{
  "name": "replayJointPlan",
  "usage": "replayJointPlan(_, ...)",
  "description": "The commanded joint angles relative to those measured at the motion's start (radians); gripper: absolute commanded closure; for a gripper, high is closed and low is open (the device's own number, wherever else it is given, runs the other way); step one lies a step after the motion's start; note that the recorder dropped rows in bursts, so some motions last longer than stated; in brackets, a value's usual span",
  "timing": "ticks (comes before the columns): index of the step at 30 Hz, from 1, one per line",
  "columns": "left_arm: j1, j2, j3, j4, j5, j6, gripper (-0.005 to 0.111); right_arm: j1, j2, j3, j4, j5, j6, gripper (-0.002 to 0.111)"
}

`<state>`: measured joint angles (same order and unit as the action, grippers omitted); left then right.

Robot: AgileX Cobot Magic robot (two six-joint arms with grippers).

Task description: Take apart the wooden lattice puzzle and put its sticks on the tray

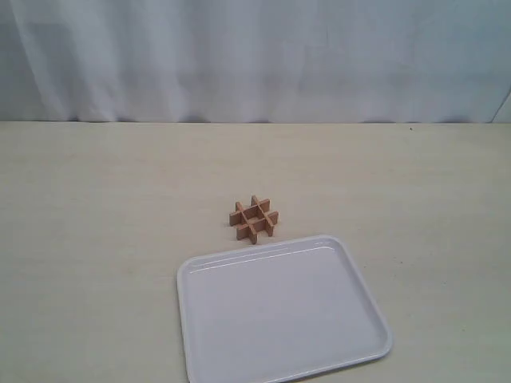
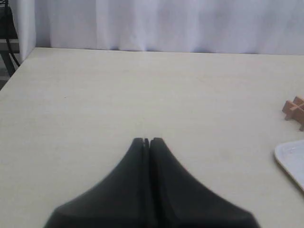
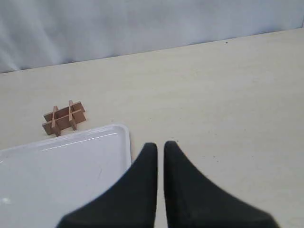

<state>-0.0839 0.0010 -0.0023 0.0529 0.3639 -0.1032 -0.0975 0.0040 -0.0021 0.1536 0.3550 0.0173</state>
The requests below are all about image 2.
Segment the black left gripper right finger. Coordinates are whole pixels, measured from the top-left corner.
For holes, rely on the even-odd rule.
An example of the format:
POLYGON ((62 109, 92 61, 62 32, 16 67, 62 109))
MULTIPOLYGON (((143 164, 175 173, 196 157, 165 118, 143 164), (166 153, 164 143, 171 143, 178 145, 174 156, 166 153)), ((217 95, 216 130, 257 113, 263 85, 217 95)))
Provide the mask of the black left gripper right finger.
POLYGON ((215 194, 175 158, 162 138, 150 143, 149 168, 161 228, 258 228, 245 209, 215 194))

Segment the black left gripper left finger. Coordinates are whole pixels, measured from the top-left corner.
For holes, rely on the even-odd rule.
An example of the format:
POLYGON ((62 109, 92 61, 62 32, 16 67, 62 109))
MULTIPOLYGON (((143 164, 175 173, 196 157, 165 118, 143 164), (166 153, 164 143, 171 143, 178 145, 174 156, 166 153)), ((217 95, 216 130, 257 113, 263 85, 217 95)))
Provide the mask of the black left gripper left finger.
POLYGON ((149 141, 133 139, 118 165, 93 188, 54 210, 47 228, 150 228, 149 141))

